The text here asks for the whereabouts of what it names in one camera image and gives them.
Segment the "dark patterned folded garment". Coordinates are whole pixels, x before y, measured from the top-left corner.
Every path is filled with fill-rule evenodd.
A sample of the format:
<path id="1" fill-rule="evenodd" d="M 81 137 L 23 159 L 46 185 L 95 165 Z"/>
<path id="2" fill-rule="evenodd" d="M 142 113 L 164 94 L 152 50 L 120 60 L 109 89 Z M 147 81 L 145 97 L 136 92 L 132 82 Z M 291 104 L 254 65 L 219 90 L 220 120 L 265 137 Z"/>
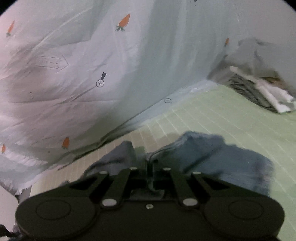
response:
<path id="1" fill-rule="evenodd" d="M 247 80 L 240 75 L 234 74 L 226 82 L 226 85 L 257 106 L 267 109 L 273 113 L 277 113 L 277 110 L 272 106 L 272 104 L 260 93 L 259 90 L 255 88 L 255 84 L 252 81 Z"/>

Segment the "grey folded garment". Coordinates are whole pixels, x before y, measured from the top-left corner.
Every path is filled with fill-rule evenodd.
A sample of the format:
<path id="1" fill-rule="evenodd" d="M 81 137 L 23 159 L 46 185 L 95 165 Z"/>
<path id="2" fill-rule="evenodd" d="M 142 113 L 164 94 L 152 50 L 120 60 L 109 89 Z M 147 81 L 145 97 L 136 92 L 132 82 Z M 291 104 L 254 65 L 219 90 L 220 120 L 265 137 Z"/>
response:
<path id="1" fill-rule="evenodd" d="M 256 38 L 239 41 L 236 50 L 221 52 L 207 76 L 208 80 L 236 91 L 255 90 L 257 79 L 291 91 L 295 53 L 289 45 L 273 44 Z"/>

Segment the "blue denim jeans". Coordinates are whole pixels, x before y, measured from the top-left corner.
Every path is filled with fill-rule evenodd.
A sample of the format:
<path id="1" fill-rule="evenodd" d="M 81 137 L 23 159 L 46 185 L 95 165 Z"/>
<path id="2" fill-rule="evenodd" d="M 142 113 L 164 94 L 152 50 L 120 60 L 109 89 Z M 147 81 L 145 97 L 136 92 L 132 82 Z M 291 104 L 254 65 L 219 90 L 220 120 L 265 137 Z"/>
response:
<path id="1" fill-rule="evenodd" d="M 100 160 L 90 165 L 81 178 L 106 171 L 111 176 L 120 171 L 137 167 L 169 167 L 189 176 L 201 172 L 242 188 L 270 195 L 274 174 L 272 161 L 252 150 L 228 145 L 219 135 L 187 131 L 174 142 L 145 153 L 134 148 L 130 141 L 124 141 Z"/>

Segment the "green grid cutting mat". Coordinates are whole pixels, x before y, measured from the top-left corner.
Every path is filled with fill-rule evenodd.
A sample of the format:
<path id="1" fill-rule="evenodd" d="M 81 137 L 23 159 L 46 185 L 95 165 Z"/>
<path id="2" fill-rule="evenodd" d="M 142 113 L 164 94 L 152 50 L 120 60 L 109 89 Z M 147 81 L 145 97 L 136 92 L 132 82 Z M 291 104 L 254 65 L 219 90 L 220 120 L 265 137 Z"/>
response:
<path id="1" fill-rule="evenodd" d="M 87 167 L 123 141 L 132 142 L 142 152 L 153 152 L 186 131 L 218 134 L 228 144 L 269 158 L 275 168 L 271 196 L 285 210 L 279 237 L 295 240 L 295 113 L 272 113 L 224 86 L 193 95 L 137 130 L 47 175 L 32 186 L 31 194 L 53 189 L 66 180 L 76 180 Z"/>

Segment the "light carrot print sheet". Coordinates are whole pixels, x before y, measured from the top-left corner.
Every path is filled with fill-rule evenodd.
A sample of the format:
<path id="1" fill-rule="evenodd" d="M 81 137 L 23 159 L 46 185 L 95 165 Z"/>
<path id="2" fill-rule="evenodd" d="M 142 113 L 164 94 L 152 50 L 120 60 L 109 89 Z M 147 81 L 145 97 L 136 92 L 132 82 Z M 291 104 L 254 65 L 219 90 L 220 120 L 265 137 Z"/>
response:
<path id="1" fill-rule="evenodd" d="M 1 185 L 12 195 L 204 79 L 233 1 L 17 1 L 1 15 Z"/>

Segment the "white folded garment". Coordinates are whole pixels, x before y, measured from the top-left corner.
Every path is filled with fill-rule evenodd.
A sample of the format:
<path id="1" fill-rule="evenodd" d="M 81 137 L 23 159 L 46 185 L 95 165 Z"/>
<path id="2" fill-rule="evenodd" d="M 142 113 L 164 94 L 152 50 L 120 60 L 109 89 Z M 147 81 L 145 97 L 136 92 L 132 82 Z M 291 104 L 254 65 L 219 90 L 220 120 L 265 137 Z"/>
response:
<path id="1" fill-rule="evenodd" d="M 252 81 L 255 88 L 272 104 L 277 113 L 295 111 L 295 97 L 289 93 L 283 82 L 274 77 L 256 77 L 244 73 L 238 67 L 231 66 L 231 72 Z"/>

